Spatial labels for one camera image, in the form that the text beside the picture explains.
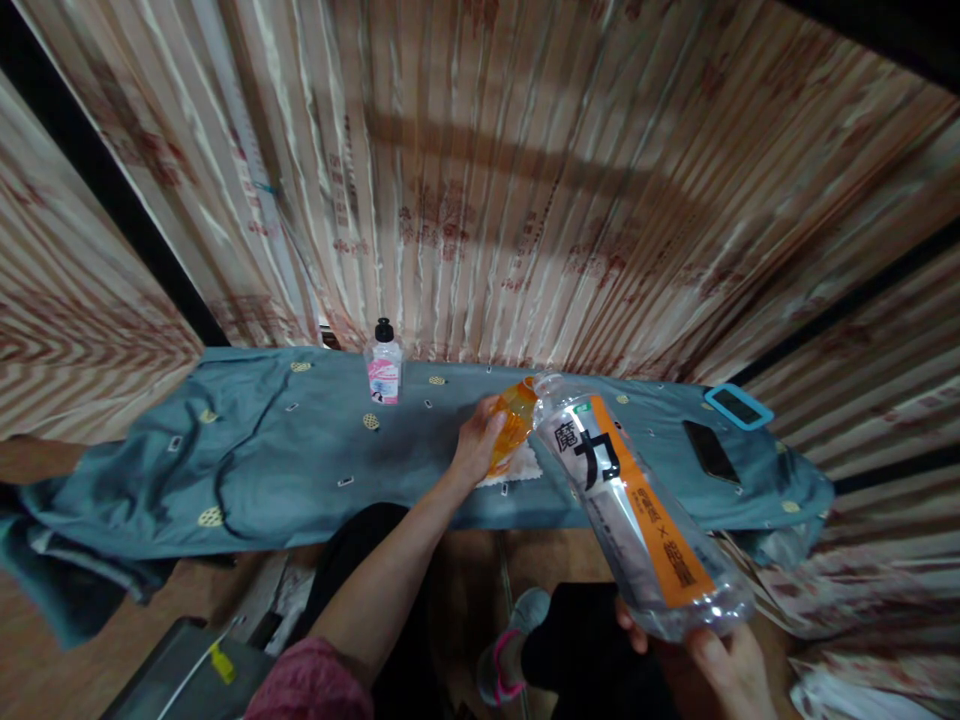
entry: black pump cap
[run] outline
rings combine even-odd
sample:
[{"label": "black pump cap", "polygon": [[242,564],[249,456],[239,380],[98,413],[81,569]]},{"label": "black pump cap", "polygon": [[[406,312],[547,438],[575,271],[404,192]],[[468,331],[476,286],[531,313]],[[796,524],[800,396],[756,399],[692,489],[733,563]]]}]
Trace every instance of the black pump cap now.
[{"label": "black pump cap", "polygon": [[390,318],[380,318],[377,320],[377,329],[373,331],[377,342],[390,342],[393,340],[393,326],[390,325]]}]

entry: orange label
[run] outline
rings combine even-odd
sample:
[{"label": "orange label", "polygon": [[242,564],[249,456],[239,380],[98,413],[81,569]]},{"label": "orange label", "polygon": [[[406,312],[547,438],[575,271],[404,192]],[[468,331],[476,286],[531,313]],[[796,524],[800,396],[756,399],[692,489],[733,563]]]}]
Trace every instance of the orange label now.
[{"label": "orange label", "polygon": [[667,514],[647,476],[634,460],[633,453],[623,442],[603,400],[596,395],[590,400],[597,425],[601,432],[609,436],[620,460],[620,478],[625,484],[630,507],[633,508],[647,551],[653,560],[653,569],[660,581],[667,607],[688,605],[704,594],[713,592],[716,589],[713,579],[686,538],[680,534],[673,518]]}]

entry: black phone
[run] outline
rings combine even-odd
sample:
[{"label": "black phone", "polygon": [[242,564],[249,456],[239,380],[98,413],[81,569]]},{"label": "black phone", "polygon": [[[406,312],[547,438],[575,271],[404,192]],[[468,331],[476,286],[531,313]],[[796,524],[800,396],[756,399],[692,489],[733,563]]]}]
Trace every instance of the black phone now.
[{"label": "black phone", "polygon": [[737,471],[733,469],[733,463],[730,462],[723,445],[720,444],[720,439],[713,430],[706,425],[689,420],[683,421],[683,429],[686,430],[694,452],[697,453],[700,467],[707,475],[733,485],[741,484]]}]

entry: leg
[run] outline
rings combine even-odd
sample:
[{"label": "leg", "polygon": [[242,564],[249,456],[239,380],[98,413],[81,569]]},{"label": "leg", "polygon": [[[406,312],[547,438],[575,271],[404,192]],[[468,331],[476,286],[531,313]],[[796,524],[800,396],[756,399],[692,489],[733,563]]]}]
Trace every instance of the leg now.
[{"label": "leg", "polygon": [[[317,563],[307,605],[288,647],[307,636],[340,586],[406,514],[407,509],[399,505],[377,503],[357,513],[330,538]],[[417,717],[442,716],[442,695],[433,668],[428,632],[426,588],[429,579],[428,572],[396,647],[373,685],[378,718],[399,717],[408,708],[417,710]]]},{"label": "leg", "polygon": [[558,719],[678,717],[656,658],[637,655],[617,624],[616,596],[613,583],[558,585],[543,622],[504,644],[504,684],[556,692]]}]

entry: orange juice bottle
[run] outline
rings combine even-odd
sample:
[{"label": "orange juice bottle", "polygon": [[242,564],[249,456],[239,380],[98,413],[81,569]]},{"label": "orange juice bottle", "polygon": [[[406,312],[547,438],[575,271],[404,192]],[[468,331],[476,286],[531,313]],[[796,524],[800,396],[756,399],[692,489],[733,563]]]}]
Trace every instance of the orange juice bottle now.
[{"label": "orange juice bottle", "polygon": [[490,417],[499,412],[507,414],[507,422],[497,436],[493,446],[493,460],[490,463],[491,475],[503,474],[509,465],[513,451],[523,444],[533,431],[533,408],[537,404],[537,394],[533,392],[533,378],[524,378],[523,382],[508,387],[493,406]]}]

